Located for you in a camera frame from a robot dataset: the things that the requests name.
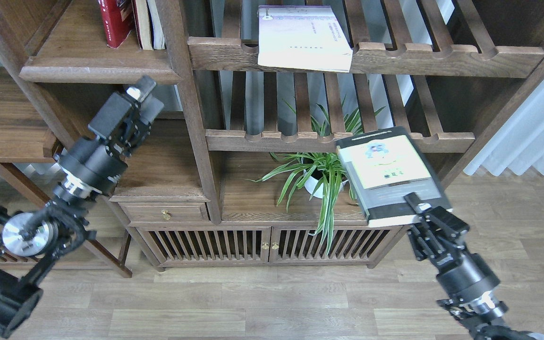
wooden floor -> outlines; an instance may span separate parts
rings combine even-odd
[[[496,295],[520,331],[544,333],[544,177],[460,176],[447,190],[472,226],[467,243],[502,280]],[[16,204],[13,195],[4,204]],[[105,209],[90,217],[114,237]],[[436,307],[436,270],[414,260],[402,239],[375,269],[186,268],[154,271],[135,246],[134,277],[54,270],[45,295],[14,340],[465,340]]]

spider plant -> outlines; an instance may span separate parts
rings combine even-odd
[[[296,114],[295,109],[289,103],[285,103]],[[329,114],[324,106],[317,104],[324,114],[325,120],[319,123],[315,118],[311,118],[312,129],[321,136],[326,136],[328,131],[328,122],[330,122]],[[384,107],[380,108],[375,115],[379,114]],[[354,135],[363,133],[362,123],[360,120],[360,110],[358,108],[352,110],[350,114],[343,117],[346,132],[351,132]],[[274,153],[270,153],[277,161],[282,161],[283,164],[274,168],[272,171],[265,174],[262,178],[255,181],[266,181],[272,177],[288,172],[289,176],[282,187],[280,196],[276,205],[279,206],[282,200],[287,197],[287,211],[289,211],[289,203],[296,190],[304,187],[309,177],[317,174],[318,183],[316,184],[313,193],[322,187],[323,197],[320,205],[320,217],[316,231],[312,234],[321,234],[320,242],[326,241],[326,252],[330,252],[331,243],[333,241],[333,230],[335,225],[334,208],[337,202],[337,197],[342,189],[342,181],[346,178],[346,172],[339,161],[336,153],[282,153],[283,158],[279,158]],[[352,200],[356,198],[354,192],[350,188],[350,197]]]

book cover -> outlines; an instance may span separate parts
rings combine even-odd
[[[434,169],[403,127],[338,140],[337,153],[371,227],[417,222],[404,201],[411,192],[432,207],[452,208]]]
[[[151,14],[147,0],[134,0],[134,18],[138,43],[142,50],[153,50],[153,35],[151,33]]]
[[[117,48],[134,28],[131,0],[98,0],[106,44]]]
[[[259,6],[257,63],[348,72],[352,49],[330,6]]]

red book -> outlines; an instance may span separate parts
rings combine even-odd
[[[134,28],[131,0],[98,0],[109,47],[117,48]]]

robotic arm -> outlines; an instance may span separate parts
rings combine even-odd
[[[26,276],[18,279],[0,269],[0,336],[9,338],[39,302],[38,288],[54,264],[77,249],[95,231],[85,230],[85,215],[99,195],[109,195],[130,157],[150,134],[151,123],[162,110],[152,97],[154,80],[143,77],[125,93],[114,93],[89,123],[94,139],[82,138],[60,157],[67,174],[54,197],[39,211],[13,216],[0,207],[0,246],[20,256],[43,255]]]
[[[421,202],[414,192],[404,200],[419,216],[407,231],[415,258],[428,259],[438,269],[436,279],[449,295],[438,300],[438,306],[475,340],[544,340],[544,334],[507,327],[502,318],[507,305],[494,296],[501,281],[480,255],[467,250],[468,224],[443,207]]]

